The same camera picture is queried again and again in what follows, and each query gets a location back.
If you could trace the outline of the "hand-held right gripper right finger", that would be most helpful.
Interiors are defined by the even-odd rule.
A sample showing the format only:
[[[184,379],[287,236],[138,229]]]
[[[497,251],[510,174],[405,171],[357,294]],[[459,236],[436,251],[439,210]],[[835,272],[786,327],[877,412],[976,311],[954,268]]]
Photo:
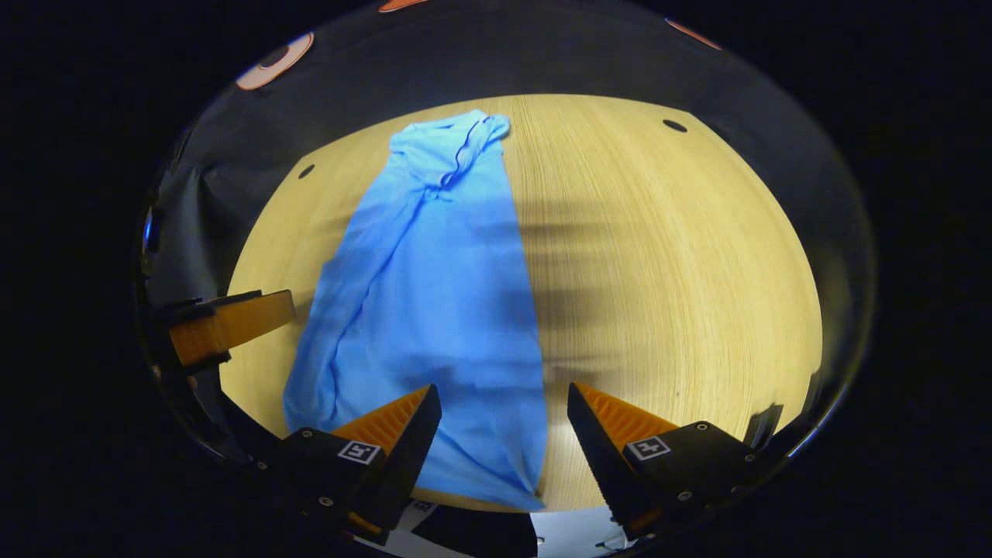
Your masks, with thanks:
[[[758,481],[778,426],[771,405],[744,437],[715,422],[677,423],[587,384],[567,417],[611,519],[627,540],[667,536],[736,504]]]

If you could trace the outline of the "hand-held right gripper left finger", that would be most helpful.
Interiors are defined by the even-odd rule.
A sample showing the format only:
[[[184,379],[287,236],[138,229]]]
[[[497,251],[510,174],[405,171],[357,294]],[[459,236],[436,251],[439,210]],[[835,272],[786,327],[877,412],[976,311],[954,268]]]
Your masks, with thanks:
[[[386,543],[412,497],[442,419],[434,384],[330,432],[276,439],[255,478],[277,506],[334,536]]]

